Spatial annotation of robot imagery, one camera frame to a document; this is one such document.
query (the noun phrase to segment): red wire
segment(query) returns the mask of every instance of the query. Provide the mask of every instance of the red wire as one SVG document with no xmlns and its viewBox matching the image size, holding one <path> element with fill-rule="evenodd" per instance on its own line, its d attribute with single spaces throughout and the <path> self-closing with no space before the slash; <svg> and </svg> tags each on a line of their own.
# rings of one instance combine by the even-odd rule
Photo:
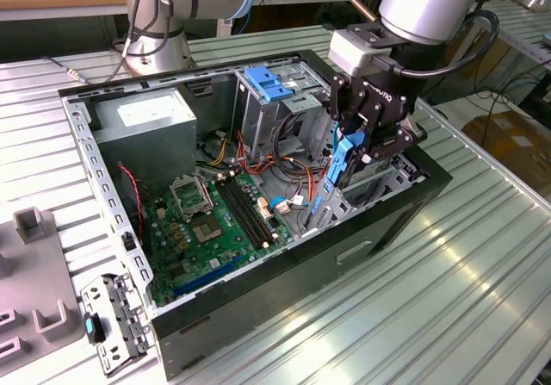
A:
<svg viewBox="0 0 551 385">
<path fill-rule="evenodd" d="M 143 223 L 143 218 L 141 216 L 141 200 L 139 198 L 138 184 L 136 183 L 136 179 L 134 178 L 134 176 L 128 170 L 127 167 L 125 167 L 124 165 L 117 165 L 117 166 L 127 174 L 128 178 L 130 178 L 130 181 L 132 182 L 132 186 L 134 187 L 134 193 L 136 194 L 136 202 L 138 203 L 139 242 L 141 243 L 144 223 Z"/>
</svg>

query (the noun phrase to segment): chip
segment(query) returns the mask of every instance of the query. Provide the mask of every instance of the chip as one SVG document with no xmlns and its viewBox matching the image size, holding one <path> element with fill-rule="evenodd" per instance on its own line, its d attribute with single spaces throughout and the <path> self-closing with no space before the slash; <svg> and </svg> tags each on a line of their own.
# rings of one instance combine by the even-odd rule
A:
<svg viewBox="0 0 551 385">
<path fill-rule="evenodd" d="M 185 274 L 185 272 L 186 272 L 186 270 L 181 265 L 173 267 L 172 269 L 169 270 L 170 276 L 172 278 L 179 277 L 179 276 Z"/>
<path fill-rule="evenodd" d="M 199 243 L 205 243 L 222 235 L 222 228 L 212 215 L 205 215 L 191 222 L 191 228 Z"/>
</svg>

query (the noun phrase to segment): ram slot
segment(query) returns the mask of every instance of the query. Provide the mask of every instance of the ram slot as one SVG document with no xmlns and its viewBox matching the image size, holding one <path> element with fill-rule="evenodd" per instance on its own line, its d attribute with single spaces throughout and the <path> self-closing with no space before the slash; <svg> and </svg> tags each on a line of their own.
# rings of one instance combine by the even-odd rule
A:
<svg viewBox="0 0 551 385">
<path fill-rule="evenodd" d="M 268 228 L 239 186 L 233 181 L 226 181 L 217 183 L 216 189 L 255 249 L 262 248 L 264 243 L 271 244 L 274 241 Z"/>
</svg>

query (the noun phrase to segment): motherboard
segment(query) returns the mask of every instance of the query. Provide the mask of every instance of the motherboard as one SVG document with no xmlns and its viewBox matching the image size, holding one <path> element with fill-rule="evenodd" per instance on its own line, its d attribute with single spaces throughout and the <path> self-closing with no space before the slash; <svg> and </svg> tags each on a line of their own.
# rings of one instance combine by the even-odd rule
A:
<svg viewBox="0 0 551 385">
<path fill-rule="evenodd" d="M 200 175 L 188 177 L 145 203 L 151 239 L 146 255 L 155 273 L 150 290 L 157 306 L 292 242 L 282 220 L 267 213 L 264 205 L 247 173 L 211 181 Z"/>
</svg>

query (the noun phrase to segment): blue drive bay latch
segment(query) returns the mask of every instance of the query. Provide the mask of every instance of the blue drive bay latch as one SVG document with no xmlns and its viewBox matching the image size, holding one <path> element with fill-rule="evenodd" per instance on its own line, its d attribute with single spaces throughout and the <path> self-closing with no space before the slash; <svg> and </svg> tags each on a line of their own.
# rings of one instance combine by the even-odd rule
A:
<svg viewBox="0 0 551 385">
<path fill-rule="evenodd" d="M 265 66 L 245 69 L 245 75 L 255 89 L 268 102 L 279 101 L 293 96 L 293 91 L 285 88 L 279 78 Z"/>
</svg>

